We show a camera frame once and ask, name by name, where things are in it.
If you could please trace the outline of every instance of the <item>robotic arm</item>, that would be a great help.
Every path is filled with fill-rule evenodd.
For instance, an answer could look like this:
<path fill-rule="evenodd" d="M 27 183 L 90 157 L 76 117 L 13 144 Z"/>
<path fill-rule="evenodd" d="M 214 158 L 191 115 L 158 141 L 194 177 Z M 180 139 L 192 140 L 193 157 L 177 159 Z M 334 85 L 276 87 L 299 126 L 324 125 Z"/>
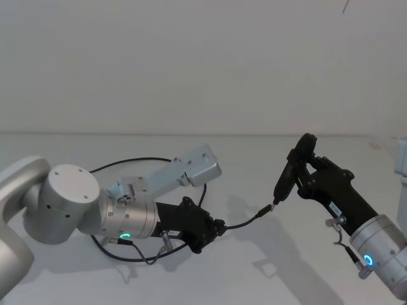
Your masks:
<path fill-rule="evenodd" d="M 318 201 L 333 217 L 326 221 L 341 235 L 341 228 L 350 236 L 350 244 L 366 263 L 363 265 L 352 249 L 345 250 L 357 266 L 362 279 L 374 271 L 400 300 L 407 301 L 407 241 L 404 234 L 386 215 L 376 211 L 351 185 L 352 172 L 344 170 L 326 157 L 315 156 L 317 138 L 302 136 L 291 150 L 288 163 L 275 186 L 274 204 L 287 199 L 294 185 L 303 199 Z M 310 173 L 307 165 L 315 169 Z M 407 176 L 407 143 L 399 146 L 396 172 Z M 407 202 L 407 178 L 402 178 L 403 200 Z"/>
<path fill-rule="evenodd" d="M 127 177 L 100 189 L 95 177 L 75 165 L 51 168 L 44 158 L 22 159 L 0 172 L 0 299 L 28 273 L 34 256 L 7 222 L 25 208 L 24 228 L 35 240 L 65 242 L 78 228 L 85 234 L 163 238 L 169 232 L 194 253 L 226 231 L 223 220 L 184 197 L 179 206 L 155 199 L 179 186 L 202 186 L 221 175 L 209 146 L 175 158 L 148 177 Z"/>

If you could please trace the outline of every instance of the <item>white label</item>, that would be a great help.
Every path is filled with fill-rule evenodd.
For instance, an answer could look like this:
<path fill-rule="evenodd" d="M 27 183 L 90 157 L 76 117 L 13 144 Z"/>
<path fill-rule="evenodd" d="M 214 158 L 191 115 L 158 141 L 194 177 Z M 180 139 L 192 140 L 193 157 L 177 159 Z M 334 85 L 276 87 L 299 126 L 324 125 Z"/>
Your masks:
<path fill-rule="evenodd" d="M 333 202 L 329 204 L 329 208 L 336 214 L 336 216 L 339 217 L 342 215 L 342 211 Z"/>
<path fill-rule="evenodd" d="M 179 233 L 180 231 L 168 231 L 169 236 L 178 236 Z"/>

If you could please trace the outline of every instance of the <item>cylindrical joint housing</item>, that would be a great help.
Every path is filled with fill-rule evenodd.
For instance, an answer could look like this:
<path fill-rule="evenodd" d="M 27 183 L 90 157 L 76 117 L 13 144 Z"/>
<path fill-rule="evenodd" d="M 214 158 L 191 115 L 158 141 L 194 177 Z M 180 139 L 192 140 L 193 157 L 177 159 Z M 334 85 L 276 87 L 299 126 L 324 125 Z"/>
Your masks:
<path fill-rule="evenodd" d="M 99 201 L 85 214 L 78 229 L 85 234 L 147 238 L 153 233 L 157 221 L 157 205 L 153 200 L 121 205 L 118 198 L 102 190 Z"/>
<path fill-rule="evenodd" d="M 365 222 L 350 243 L 400 300 L 407 301 L 406 238 L 386 215 Z"/>
<path fill-rule="evenodd" d="M 56 166 L 42 187 L 25 195 L 25 230 L 41 243 L 63 243 L 98 197 L 99 184 L 91 173 L 75 165 Z"/>

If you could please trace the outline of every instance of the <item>black cable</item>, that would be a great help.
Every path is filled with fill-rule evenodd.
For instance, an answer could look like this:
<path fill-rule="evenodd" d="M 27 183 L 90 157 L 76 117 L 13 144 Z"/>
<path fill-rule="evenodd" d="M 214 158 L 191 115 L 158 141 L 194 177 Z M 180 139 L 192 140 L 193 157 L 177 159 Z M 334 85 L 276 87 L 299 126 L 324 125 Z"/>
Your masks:
<path fill-rule="evenodd" d="M 333 244 L 342 246 L 346 250 L 346 252 L 348 253 L 350 259 L 352 259 L 352 262 L 354 262 L 354 264 L 356 264 L 357 262 L 361 262 L 361 260 L 355 254 L 355 252 L 353 252 L 352 249 L 349 246 L 346 246 L 344 243 L 342 243 L 342 239 L 343 239 L 342 230 L 339 230 L 338 234 L 339 234 L 339 240 L 334 242 Z"/>
<path fill-rule="evenodd" d="M 164 162 L 171 162 L 171 159 L 167 159 L 167 158 L 159 158 L 159 157 L 142 157 L 142 158 L 132 158 L 132 159 L 124 159 L 124 160 L 120 160 L 120 161 L 116 161 L 113 163 L 109 163 L 107 165 L 101 166 L 99 168 L 96 168 L 95 170 L 91 170 L 90 173 L 97 173 L 101 170 L 104 170 L 108 167 L 111 166 L 115 166 L 118 164 L 122 164 L 122 163 L 128 163 L 128 162 L 137 162 L 137 161 L 164 161 Z M 202 195 L 201 198 L 199 199 L 199 204 L 198 206 L 200 207 L 202 205 L 202 203 L 204 202 L 204 198 L 206 195 L 206 191 L 207 191 L 207 184 L 205 183 L 203 185 L 203 191 L 202 191 Z M 140 254 L 140 256 L 142 257 L 141 259 L 128 259 L 126 257 L 120 257 L 117 255 L 112 254 L 111 252 L 107 251 L 99 242 L 99 240 L 97 240 L 97 238 L 94 235 L 90 235 L 90 237 L 92 238 L 93 242 L 97 245 L 97 247 L 103 252 L 105 253 L 107 256 L 109 256 L 112 259 L 116 259 L 117 261 L 122 261 L 122 262 L 145 262 L 146 264 L 152 265 L 154 264 L 158 259 L 161 259 L 162 257 L 166 257 L 170 254 L 173 254 L 177 251 L 180 251 L 181 249 L 185 248 L 187 246 L 186 243 L 182 244 L 181 246 L 178 246 L 177 248 L 165 252 L 163 254 L 158 253 L 156 256 L 152 256 L 152 257 L 145 257 L 141 250 L 136 246 L 136 245 L 132 245 Z"/>
<path fill-rule="evenodd" d="M 91 237 L 92 240 L 95 242 L 95 244 L 97 245 L 97 247 L 98 247 L 103 253 L 105 253 L 108 257 L 110 257 L 110 258 L 112 258 L 112 259 L 116 259 L 116 260 L 122 261 L 122 262 L 144 262 L 143 259 L 128 259 L 128 258 L 126 258 L 126 257 L 120 257 L 120 256 L 117 256 L 117 255 L 114 255 L 114 254 L 110 253 L 109 251 L 107 251 L 107 250 L 99 243 L 99 241 L 96 239 L 96 237 L 95 237 L 94 235 L 91 235 L 90 237 Z M 171 250 L 171 251 L 165 252 L 165 253 L 163 253 L 163 254 L 156 255 L 156 256 L 151 256 L 151 257 L 146 257 L 146 260 L 147 260 L 147 261 L 153 261 L 153 260 L 155 260 L 155 259 L 157 258 L 157 256 L 158 256 L 159 259 L 161 259 L 162 257 L 166 257 L 166 256 L 168 256 L 168 255 L 171 255 L 171 254 L 173 254 L 173 253 L 175 253 L 175 252 L 177 252 L 177 251 L 180 251 L 180 249 L 185 248 L 185 247 L 186 247 L 186 243 L 184 243 L 183 245 L 181 245 L 181 246 L 179 246 L 179 247 L 177 247 L 177 248 L 175 248 L 175 249 L 173 249 L 173 250 Z"/>
<path fill-rule="evenodd" d="M 274 208 L 274 205 L 267 205 L 264 208 L 262 208 L 260 211 L 258 211 L 257 214 L 255 216 L 253 216 L 252 218 L 250 218 L 248 221 L 245 221 L 241 224 L 236 224 L 234 226 L 226 226 L 225 228 L 226 228 L 226 230 L 233 230 L 233 229 L 238 229 L 240 227 L 245 227 L 248 224 L 251 224 L 257 218 L 263 217 L 268 212 L 271 212 L 273 210 L 273 208 Z"/>
<path fill-rule="evenodd" d="M 148 260 L 146 259 L 146 257 L 145 257 L 144 254 L 141 252 L 141 250 L 140 250 L 140 248 L 139 248 L 138 246 L 132 244 L 132 247 L 134 247 L 134 248 L 137 250 L 137 252 L 138 252 L 138 253 L 140 254 L 140 256 L 141 256 L 141 259 L 142 259 L 147 265 L 153 265 L 153 264 L 155 264 L 155 262 L 156 262 L 157 259 L 158 259 L 158 256 L 161 254 L 161 251 L 158 251 L 158 253 L 157 253 L 157 255 L 155 256 L 155 258 L 150 262 L 150 261 L 148 261 Z"/>
<path fill-rule="evenodd" d="M 339 240 L 336 241 L 336 242 L 334 242 L 333 244 L 334 244 L 334 245 L 342 246 L 343 248 L 346 249 L 347 246 L 346 246 L 344 243 L 342 243 L 342 238 L 343 238 L 343 236 L 342 236 L 342 231 L 338 231 L 338 234 L 339 234 Z"/>
<path fill-rule="evenodd" d="M 107 165 L 101 166 L 99 168 L 96 168 L 95 170 L 91 170 L 90 173 L 97 173 L 101 170 L 104 170 L 108 167 L 111 166 L 115 166 L 118 164 L 122 164 L 122 163 L 128 163 L 128 162 L 137 162 L 137 161 L 164 161 L 164 162 L 171 162 L 171 159 L 167 159 L 167 158 L 159 158 L 159 157 L 143 157 L 143 158 L 132 158 L 132 159 L 124 159 L 124 160 L 120 160 L 120 161 L 116 161 L 113 163 L 109 163 Z"/>
<path fill-rule="evenodd" d="M 255 221 L 258 217 L 254 216 L 252 218 L 250 218 L 248 221 L 243 222 L 241 224 L 236 224 L 234 226 L 226 226 L 226 230 L 233 230 L 233 229 L 238 229 L 240 227 L 244 227 L 247 226 L 248 224 L 251 224 L 253 221 Z"/>

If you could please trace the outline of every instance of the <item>white wall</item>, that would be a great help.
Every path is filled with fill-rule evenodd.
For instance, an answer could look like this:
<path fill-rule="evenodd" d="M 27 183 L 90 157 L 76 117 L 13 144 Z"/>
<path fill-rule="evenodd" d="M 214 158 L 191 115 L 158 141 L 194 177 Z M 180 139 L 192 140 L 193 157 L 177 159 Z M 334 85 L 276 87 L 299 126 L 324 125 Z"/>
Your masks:
<path fill-rule="evenodd" d="M 0 130 L 371 133 L 407 1 L 2 0 Z"/>

